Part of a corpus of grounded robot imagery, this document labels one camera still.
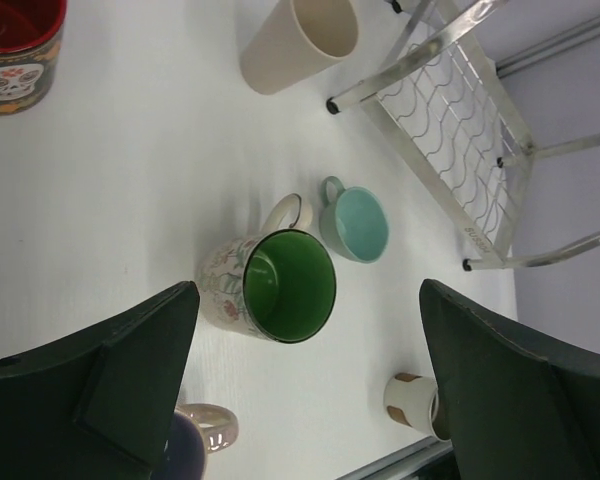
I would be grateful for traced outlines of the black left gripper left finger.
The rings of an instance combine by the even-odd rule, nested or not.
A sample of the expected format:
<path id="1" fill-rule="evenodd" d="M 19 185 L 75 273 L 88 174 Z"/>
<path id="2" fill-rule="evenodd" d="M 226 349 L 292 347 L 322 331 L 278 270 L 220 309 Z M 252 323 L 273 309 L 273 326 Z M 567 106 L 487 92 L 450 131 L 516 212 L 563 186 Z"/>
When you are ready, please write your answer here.
<path id="1" fill-rule="evenodd" d="M 0 359 L 0 479 L 147 479 L 159 465 L 200 297 L 179 282 Z"/>

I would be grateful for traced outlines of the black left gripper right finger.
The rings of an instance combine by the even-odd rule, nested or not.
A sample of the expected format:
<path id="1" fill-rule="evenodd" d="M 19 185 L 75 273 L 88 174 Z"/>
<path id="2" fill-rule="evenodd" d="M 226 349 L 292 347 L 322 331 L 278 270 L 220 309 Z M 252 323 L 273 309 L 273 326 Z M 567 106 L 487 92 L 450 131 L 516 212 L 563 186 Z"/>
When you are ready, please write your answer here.
<path id="1" fill-rule="evenodd" d="M 600 354 L 437 280 L 419 304 L 462 478 L 600 479 Z"/>

